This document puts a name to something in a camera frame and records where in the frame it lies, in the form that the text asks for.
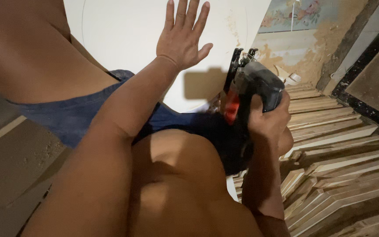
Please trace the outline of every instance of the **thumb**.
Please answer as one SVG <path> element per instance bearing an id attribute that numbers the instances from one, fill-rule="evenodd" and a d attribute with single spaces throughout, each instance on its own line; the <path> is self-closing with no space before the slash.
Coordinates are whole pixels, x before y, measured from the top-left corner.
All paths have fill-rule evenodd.
<path id="1" fill-rule="evenodd" d="M 198 62 L 201 62 L 203 59 L 205 59 L 210 53 L 210 50 L 212 48 L 213 48 L 212 43 L 208 43 L 205 46 L 203 46 L 202 49 L 198 51 Z"/>
<path id="2" fill-rule="evenodd" d="M 261 96 L 258 94 L 255 94 L 252 96 L 251 99 L 251 111 L 256 112 L 263 112 L 263 100 L 261 99 Z"/>

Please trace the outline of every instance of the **person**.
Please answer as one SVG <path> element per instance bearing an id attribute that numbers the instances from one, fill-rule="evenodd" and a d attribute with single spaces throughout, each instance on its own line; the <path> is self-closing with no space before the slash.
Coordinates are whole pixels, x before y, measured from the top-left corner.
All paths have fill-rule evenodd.
<path id="1" fill-rule="evenodd" d="M 198 50 L 210 4 L 195 22 L 199 1 L 188 11 L 187 3 L 180 0 L 175 19 L 168 1 L 157 57 L 136 75 L 120 71 L 119 82 L 71 46 L 61 1 L 0 0 L 0 94 L 65 141 L 78 141 L 23 236 L 288 236 L 278 164 L 293 144 L 286 92 L 268 113 L 253 97 L 254 155 L 243 204 L 227 193 L 224 164 L 209 139 L 150 124 L 176 75 L 213 47 Z M 80 123 L 76 134 L 64 125 Z"/>

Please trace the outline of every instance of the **stacked lumber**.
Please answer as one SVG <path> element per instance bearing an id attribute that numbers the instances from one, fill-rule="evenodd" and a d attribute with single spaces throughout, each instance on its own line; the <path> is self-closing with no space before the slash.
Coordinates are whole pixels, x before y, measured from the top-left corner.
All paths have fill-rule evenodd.
<path id="1" fill-rule="evenodd" d="M 281 193 L 292 237 L 379 236 L 378 126 L 308 84 L 287 90 L 295 143 L 280 157 Z M 240 193 L 245 174 L 234 177 Z"/>

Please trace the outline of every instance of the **blue shorts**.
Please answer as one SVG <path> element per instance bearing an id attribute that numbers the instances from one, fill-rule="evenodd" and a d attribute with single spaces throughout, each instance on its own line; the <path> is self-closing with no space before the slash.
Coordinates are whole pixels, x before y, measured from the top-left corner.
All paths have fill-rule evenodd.
<path id="1" fill-rule="evenodd" d="M 28 119 L 53 132 L 66 146 L 75 148 L 103 103 L 134 76 L 134 73 L 126 70 L 110 71 L 108 74 L 116 78 L 118 83 L 94 94 L 40 104 L 10 103 L 18 107 Z M 134 144 L 166 129 L 179 129 L 207 138 L 217 149 L 227 175 L 238 173 L 247 166 L 247 161 L 240 159 L 243 139 L 219 113 L 177 113 L 158 103 Z"/>

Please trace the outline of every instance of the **shirtless man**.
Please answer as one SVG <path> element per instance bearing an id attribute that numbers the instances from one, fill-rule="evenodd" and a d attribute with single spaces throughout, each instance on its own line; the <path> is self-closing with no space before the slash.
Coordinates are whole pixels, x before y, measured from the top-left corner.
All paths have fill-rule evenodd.
<path id="1" fill-rule="evenodd" d="M 42 107 L 118 84 L 68 43 L 62 3 L 18 2 L 0 0 L 0 94 Z M 104 101 L 23 236 L 289 236 L 278 164 L 292 143 L 287 93 L 264 114 L 253 97 L 243 204 L 227 193 L 223 164 L 206 138 L 168 129 L 132 146 L 176 75 L 213 46 L 198 51 L 210 8 L 205 3 L 195 23 L 198 3 L 191 0 L 187 12 L 181 0 L 175 20 L 168 2 L 157 57 Z"/>

